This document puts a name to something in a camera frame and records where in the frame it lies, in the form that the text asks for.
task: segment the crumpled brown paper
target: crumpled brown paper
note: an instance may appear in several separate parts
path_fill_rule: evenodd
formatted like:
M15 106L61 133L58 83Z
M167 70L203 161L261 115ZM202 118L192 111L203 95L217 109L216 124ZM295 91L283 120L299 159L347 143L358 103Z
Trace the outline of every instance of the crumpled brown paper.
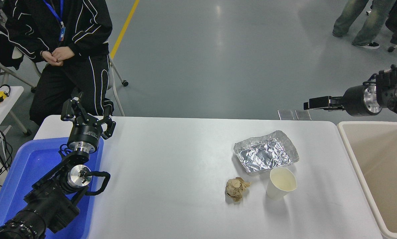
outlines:
M230 179L226 182L226 194L234 201L239 201L243 198L243 192L250 186L249 182L245 182L241 177Z

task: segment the white paper cup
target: white paper cup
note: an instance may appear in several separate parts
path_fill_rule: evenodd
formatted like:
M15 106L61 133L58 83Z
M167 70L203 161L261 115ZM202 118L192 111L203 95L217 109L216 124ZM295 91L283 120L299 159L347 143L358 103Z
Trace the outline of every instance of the white paper cup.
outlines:
M266 188L268 197L281 199L289 192L297 189L296 177L287 168L273 168L269 173L269 183Z

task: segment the gray floor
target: gray floor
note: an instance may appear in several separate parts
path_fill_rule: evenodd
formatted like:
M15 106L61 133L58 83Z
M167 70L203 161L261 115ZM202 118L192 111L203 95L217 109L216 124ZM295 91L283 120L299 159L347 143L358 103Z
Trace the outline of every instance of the gray floor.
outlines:
M133 2L107 2L114 25L110 48ZM341 96L371 74L397 65L397 49L387 52L391 32L386 27L375 39L381 45L378 50L350 44L365 13L348 35L332 36L345 3L141 0L114 59L130 82L126 88L118 84L124 110L136 117L277 120L277 109L300 110L311 97ZM19 73L32 82L38 80L27 61ZM22 85L15 79L11 84ZM37 127L28 121L33 98L29 89L25 86L15 112L35 133ZM397 121L387 109L375 117L318 110L311 116L335 124ZM3 124L14 122L6 118ZM32 138L17 128L9 136L16 148Z

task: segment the black robotic arm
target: black robotic arm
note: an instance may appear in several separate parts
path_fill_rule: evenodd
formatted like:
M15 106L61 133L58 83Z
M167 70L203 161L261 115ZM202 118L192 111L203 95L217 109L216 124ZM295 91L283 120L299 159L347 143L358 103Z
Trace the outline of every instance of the black robotic arm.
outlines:
M104 118L98 120L86 113L77 97L65 102L61 120L73 122L67 142L71 152L60 148L62 161L32 185L33 190L24 197L27 206L0 226L0 239L43 239L47 228L56 233L75 219L80 213L77 203L83 196L95 196L104 191L110 174L90 171L84 164L89 154L97 151L100 137L112 136L115 122L109 112L106 109ZM106 131L102 124L107 124ZM104 177L104 181L99 190L88 192L93 176ZM71 199L66 197L74 193Z
M379 71L361 86L346 90L341 97L324 96L309 99L303 109L323 109L327 111L345 110L352 116L378 115L382 108L397 113L397 67Z

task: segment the black shoe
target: black shoe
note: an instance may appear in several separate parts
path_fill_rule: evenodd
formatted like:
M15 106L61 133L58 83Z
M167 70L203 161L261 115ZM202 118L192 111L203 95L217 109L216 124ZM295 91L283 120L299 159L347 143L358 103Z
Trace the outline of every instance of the black shoe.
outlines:
M370 44L367 45L354 45L354 46L364 47L367 49L378 49L380 47L380 45L377 42L371 42Z

